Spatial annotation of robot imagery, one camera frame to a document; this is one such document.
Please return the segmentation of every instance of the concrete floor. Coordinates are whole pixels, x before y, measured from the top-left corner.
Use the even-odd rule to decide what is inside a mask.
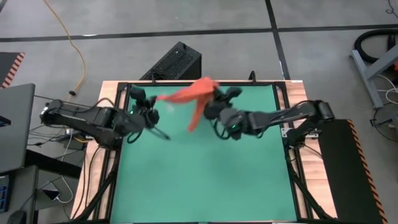
[[[385,13],[387,1],[379,0],[271,0],[278,27],[356,26],[396,24]],[[171,30],[270,28],[261,0],[50,0],[50,4],[73,35],[159,32]],[[64,35],[42,0],[8,1],[0,12],[1,37]],[[357,127],[369,168],[390,223],[398,223],[398,144],[380,136],[370,124],[371,101],[356,67],[348,58],[353,42],[366,30],[280,33],[291,79],[304,80],[310,99],[330,102],[338,118],[352,119]],[[255,70],[258,79],[283,79],[272,33],[186,35],[125,39],[78,40],[87,64],[87,79],[73,99],[92,105],[98,99],[103,80],[140,78],[177,41],[203,54],[203,75],[216,79],[247,79]],[[383,53],[385,38],[364,43],[377,56]],[[68,41],[0,43],[2,52],[25,52],[25,59],[12,85],[35,83],[36,94],[62,98],[81,76],[81,62]],[[36,98],[34,127],[45,101]],[[388,110],[396,110],[392,105]],[[51,133],[56,130],[43,129]],[[392,137],[391,130],[383,129]],[[33,149],[48,156],[63,154],[59,144]],[[82,155],[67,161],[78,162]],[[40,182],[53,179],[41,174]],[[75,190],[77,182],[68,179]],[[62,182],[56,185],[65,200],[69,193]],[[72,204],[67,206],[70,213]],[[62,207],[39,213],[39,223],[65,221]]]

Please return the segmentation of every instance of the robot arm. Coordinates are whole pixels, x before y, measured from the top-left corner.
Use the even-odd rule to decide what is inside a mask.
[[[225,137],[222,134],[222,139],[238,140],[242,134],[260,138],[271,126],[306,119],[298,128],[287,132],[288,143],[293,146],[302,141],[320,123],[335,118],[329,104],[320,100],[303,101],[292,108],[269,113],[237,110],[229,101],[240,93],[241,89],[236,87],[229,88],[226,93],[216,90],[214,100],[205,108],[205,118],[216,120],[215,131],[217,132],[216,125],[220,122],[224,126],[224,132],[228,133]]]
[[[130,95],[136,100],[130,113],[115,107],[97,106],[100,101],[110,101],[107,98],[88,109],[53,100],[46,104],[40,118],[46,126],[68,126],[92,136],[105,149],[117,149],[123,137],[141,133],[144,128],[154,128],[159,121],[154,98],[147,100],[145,91],[141,89],[132,90]]]

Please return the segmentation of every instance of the orange cloth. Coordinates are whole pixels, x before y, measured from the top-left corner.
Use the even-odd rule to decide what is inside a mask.
[[[170,96],[158,96],[156,100],[165,100],[170,103],[189,103],[197,100],[197,105],[188,130],[193,131],[199,123],[200,116],[205,110],[206,104],[213,99],[214,89],[218,88],[218,82],[208,77],[198,79],[189,87],[183,88]]]

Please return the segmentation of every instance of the hazard stripe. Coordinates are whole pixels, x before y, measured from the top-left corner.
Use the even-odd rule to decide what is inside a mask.
[[[379,195],[377,194],[376,187],[374,186],[374,182],[373,182],[373,179],[372,179],[372,176],[371,176],[371,172],[369,170],[368,163],[366,162],[366,158],[365,158],[365,155],[363,153],[361,143],[359,143],[359,137],[358,137],[358,134],[357,134],[357,132],[355,130],[354,123],[353,123],[352,120],[349,120],[349,119],[347,120],[347,123],[348,123],[348,126],[351,128],[351,132],[353,133],[354,141],[355,141],[356,147],[358,149],[359,157],[361,158],[362,165],[363,165],[363,168],[365,170],[365,174],[368,177],[368,182],[369,182],[369,185],[371,187],[371,190],[372,190],[372,193],[373,193],[373,197],[374,197],[374,200],[376,202],[376,206],[379,209],[379,214],[381,216],[381,220],[382,220],[383,224],[388,224],[387,218],[386,218],[386,214],[384,213],[384,209],[383,209],[383,206],[381,204]]]
[[[14,79],[19,66],[22,63],[22,60],[25,57],[25,53],[20,53],[17,58],[14,60],[14,63],[11,65],[10,71],[7,74],[6,79],[1,85],[1,88],[8,88],[11,85],[12,80]]]

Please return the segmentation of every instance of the green tabletop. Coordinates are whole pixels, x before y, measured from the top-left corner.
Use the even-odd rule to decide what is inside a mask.
[[[181,88],[144,87],[147,96]],[[272,86],[241,88],[234,107],[276,110]],[[189,133],[194,106],[158,101],[157,127],[171,140],[144,131],[135,143],[123,144],[111,223],[296,221],[279,127],[261,139],[224,141],[203,118]]]

